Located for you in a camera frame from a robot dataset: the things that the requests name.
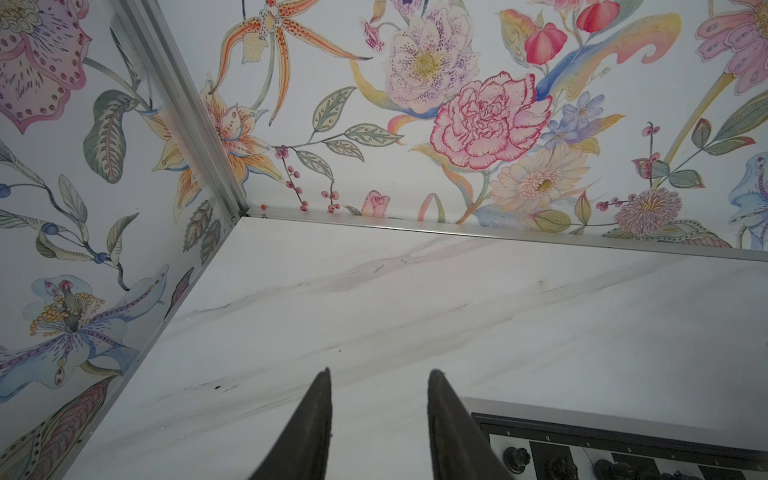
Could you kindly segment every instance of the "orchid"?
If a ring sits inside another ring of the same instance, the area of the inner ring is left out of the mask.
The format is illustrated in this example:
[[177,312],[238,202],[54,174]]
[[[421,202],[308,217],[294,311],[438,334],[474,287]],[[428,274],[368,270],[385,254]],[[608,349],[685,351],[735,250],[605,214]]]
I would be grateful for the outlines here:
[[266,0],[266,5],[259,12],[259,15],[248,18],[243,23],[235,26],[227,32],[224,40],[221,42],[221,59],[219,64],[219,76],[216,83],[211,82],[210,94],[213,94],[221,85],[227,69],[230,66],[230,54],[232,48],[240,42],[244,42],[243,62],[259,61],[264,48],[267,46],[266,37],[270,35],[272,40],[272,51],[277,47],[280,53],[279,74],[280,74],[280,93],[277,98],[277,106],[270,118],[270,125],[275,120],[277,112],[283,106],[286,93],[288,92],[288,80],[290,79],[290,57],[288,55],[288,43],[286,42],[285,32],[287,31],[294,37],[304,41],[313,47],[317,47],[325,53],[334,57],[350,58],[352,60],[369,60],[370,57],[359,57],[353,55],[321,35],[292,20],[298,14],[304,13],[315,5],[319,0],[294,0],[292,2],[281,2],[276,5],[276,0]]

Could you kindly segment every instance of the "blue flower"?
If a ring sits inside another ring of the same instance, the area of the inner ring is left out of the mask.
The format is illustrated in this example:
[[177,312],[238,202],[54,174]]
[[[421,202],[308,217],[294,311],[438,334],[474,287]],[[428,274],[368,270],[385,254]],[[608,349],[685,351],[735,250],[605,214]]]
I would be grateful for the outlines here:
[[746,172],[728,200],[739,211],[731,217],[731,223],[742,223],[752,235],[752,250],[763,250],[768,232],[768,191],[765,175],[768,152],[757,154],[746,162]]
[[32,291],[43,299],[24,310],[32,336],[51,337],[20,350],[0,351],[0,403],[32,382],[57,389],[75,367],[98,357],[112,358],[125,373],[138,351],[122,344],[127,322],[152,310],[165,290],[168,265],[154,277],[136,282],[115,306],[97,313],[103,300],[91,294],[91,287],[76,276],[41,278]]
[[564,121],[561,121],[560,124],[554,120],[550,121],[549,130],[541,136],[541,141],[546,142],[544,148],[547,150],[551,150],[565,141],[571,143],[578,138],[574,124],[566,124]]
[[563,120],[561,123],[572,124],[574,130],[580,130],[589,125],[589,120],[596,118],[599,114],[603,113],[603,109],[600,107],[604,95],[598,95],[595,98],[589,99],[589,92],[586,91],[576,100],[576,106],[567,104],[563,107]]

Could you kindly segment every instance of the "pink carnation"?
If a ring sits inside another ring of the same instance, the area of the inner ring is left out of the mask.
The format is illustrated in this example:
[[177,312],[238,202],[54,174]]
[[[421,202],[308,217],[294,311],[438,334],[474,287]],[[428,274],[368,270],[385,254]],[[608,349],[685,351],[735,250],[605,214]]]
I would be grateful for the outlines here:
[[666,188],[646,190],[622,205],[614,220],[623,231],[644,237],[676,219],[682,207],[683,202],[677,192]]
[[462,87],[443,104],[432,130],[432,146],[452,164],[482,170],[514,161],[531,149],[551,116],[552,97],[534,101],[534,76],[512,80],[503,71]]

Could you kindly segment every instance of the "black chess piece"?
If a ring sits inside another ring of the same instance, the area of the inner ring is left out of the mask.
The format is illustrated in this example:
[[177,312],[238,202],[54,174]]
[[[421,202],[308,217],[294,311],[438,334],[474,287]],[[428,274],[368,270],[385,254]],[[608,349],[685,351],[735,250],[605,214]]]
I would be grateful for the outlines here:
[[547,462],[550,480],[578,480],[578,467],[569,457],[552,458]]
[[515,474],[520,474],[525,470],[525,466],[531,463],[531,454],[526,449],[516,449],[515,447],[509,447],[504,450],[504,465],[509,468],[509,471]]
[[598,480],[637,480],[637,472],[631,465],[603,459],[594,464],[594,476]]
[[331,372],[318,373],[250,480],[323,480],[331,439]]
[[427,397],[429,446],[435,480],[511,480],[488,440],[439,370],[429,374]]

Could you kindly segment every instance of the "yellow flower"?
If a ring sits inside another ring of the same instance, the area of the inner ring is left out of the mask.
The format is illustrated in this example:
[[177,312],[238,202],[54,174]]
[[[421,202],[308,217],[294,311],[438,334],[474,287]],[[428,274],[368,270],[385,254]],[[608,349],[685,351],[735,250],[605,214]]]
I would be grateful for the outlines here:
[[[218,93],[209,94],[208,88],[201,92],[203,104],[209,120],[216,128],[221,145],[227,151],[227,158],[235,178],[242,188],[249,172],[265,174],[274,180],[282,180],[283,176],[277,170],[270,158],[263,153],[270,149],[261,139],[249,135],[254,125],[264,111],[233,106],[227,107]],[[180,171],[178,189],[174,199],[174,222],[179,221],[181,212],[194,201],[200,193],[200,182],[195,178],[184,154],[179,148],[174,136],[159,114],[144,115],[144,120],[152,131],[166,141],[160,162],[154,170]]]
[[503,167],[491,182],[491,198],[504,212],[532,212],[558,198],[575,197],[584,191],[573,187],[589,170],[586,161],[581,149],[568,144],[542,148]]

